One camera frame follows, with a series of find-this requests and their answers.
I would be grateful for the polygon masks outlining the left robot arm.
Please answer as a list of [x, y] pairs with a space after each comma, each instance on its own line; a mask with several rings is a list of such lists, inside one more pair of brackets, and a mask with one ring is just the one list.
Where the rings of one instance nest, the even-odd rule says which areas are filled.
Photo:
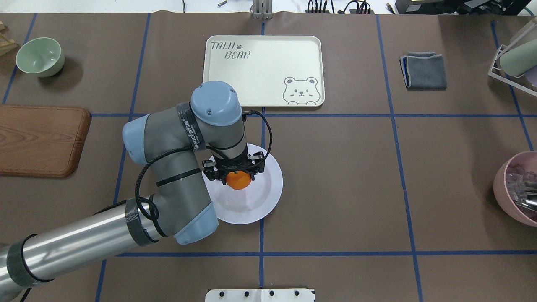
[[189, 102], [128, 122], [123, 144], [143, 166], [134, 197], [2, 248], [2, 302], [168, 236], [186, 245], [211, 235], [218, 220], [204, 180], [226, 184], [234, 172], [254, 178], [264, 170], [268, 151], [248, 150], [244, 120], [249, 114], [231, 85], [208, 81]]

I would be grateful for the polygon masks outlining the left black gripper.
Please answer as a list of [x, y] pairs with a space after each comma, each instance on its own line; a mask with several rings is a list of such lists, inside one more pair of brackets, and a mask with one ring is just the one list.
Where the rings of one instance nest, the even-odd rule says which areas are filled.
[[242, 151], [237, 157], [228, 157], [222, 151], [212, 151], [213, 160], [203, 161], [203, 173], [208, 180], [218, 180], [228, 184], [226, 177], [235, 172], [243, 172], [255, 180], [257, 174], [265, 169], [266, 154], [262, 151], [249, 154]]

